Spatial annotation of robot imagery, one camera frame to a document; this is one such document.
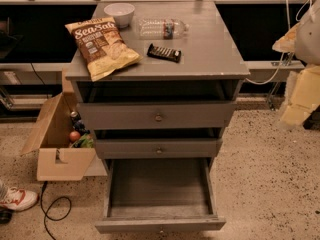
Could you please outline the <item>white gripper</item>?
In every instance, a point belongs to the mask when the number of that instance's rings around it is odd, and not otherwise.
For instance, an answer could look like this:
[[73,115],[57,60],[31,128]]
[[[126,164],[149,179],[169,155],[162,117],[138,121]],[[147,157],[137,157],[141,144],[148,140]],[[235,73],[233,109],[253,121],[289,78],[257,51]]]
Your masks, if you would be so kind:
[[290,72],[280,122],[300,126],[320,106],[320,0],[317,0],[295,24],[272,46],[277,52],[295,52],[307,64],[300,73]]

